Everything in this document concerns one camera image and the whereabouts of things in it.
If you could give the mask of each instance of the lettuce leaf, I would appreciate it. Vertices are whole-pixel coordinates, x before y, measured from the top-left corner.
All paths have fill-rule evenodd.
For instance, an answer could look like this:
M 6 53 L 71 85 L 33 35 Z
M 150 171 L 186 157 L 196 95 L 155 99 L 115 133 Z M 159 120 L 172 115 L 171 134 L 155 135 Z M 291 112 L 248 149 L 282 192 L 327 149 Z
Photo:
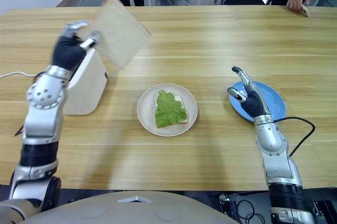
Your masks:
M 182 108 L 182 103 L 174 100 L 172 93 L 160 90 L 157 105 L 155 118 L 159 128 L 170 124 L 179 124 L 182 120 L 187 119 L 186 110 Z

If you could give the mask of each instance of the silver robotic arm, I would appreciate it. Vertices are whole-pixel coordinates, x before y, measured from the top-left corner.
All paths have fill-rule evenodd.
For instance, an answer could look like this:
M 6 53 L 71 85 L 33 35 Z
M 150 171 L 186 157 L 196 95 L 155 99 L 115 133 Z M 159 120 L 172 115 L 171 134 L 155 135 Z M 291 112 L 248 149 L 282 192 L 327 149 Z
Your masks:
M 0 203 L 1 223 L 23 221 L 57 204 L 61 180 L 53 174 L 58 165 L 66 88 L 74 67 L 100 39 L 99 32 L 85 41 L 76 36 L 88 23 L 76 21 L 63 28 L 51 64 L 26 93 L 28 114 L 23 126 L 21 158 L 11 178 L 9 200 Z
M 310 208 L 302 193 L 302 182 L 293 159 L 288 155 L 289 144 L 249 75 L 238 67 L 232 67 L 241 78 L 247 96 L 234 88 L 227 90 L 241 107 L 254 118 L 256 145 L 261 150 L 263 168 L 272 204 L 273 224 L 314 224 Z

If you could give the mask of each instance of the toast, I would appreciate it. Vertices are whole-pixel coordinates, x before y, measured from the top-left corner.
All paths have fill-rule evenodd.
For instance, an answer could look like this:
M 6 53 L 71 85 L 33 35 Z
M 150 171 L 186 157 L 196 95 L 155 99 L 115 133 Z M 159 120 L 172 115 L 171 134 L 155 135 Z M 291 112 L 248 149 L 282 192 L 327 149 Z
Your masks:
M 181 105 L 182 105 L 182 108 L 185 109 L 184 102 L 183 102 L 183 99 L 181 98 L 181 96 L 179 96 L 179 95 L 173 95 L 173 96 L 174 96 L 174 100 L 175 100 L 175 101 L 180 101 L 180 102 L 181 102 Z M 158 106 L 158 104 L 157 104 L 157 98 L 153 99 L 153 102 L 154 102 L 155 110 L 157 110 L 157 106 Z M 179 122 L 179 124 L 187 124 L 187 123 L 188 123 L 188 119 L 186 119 L 186 120 L 181 120 L 181 121 Z

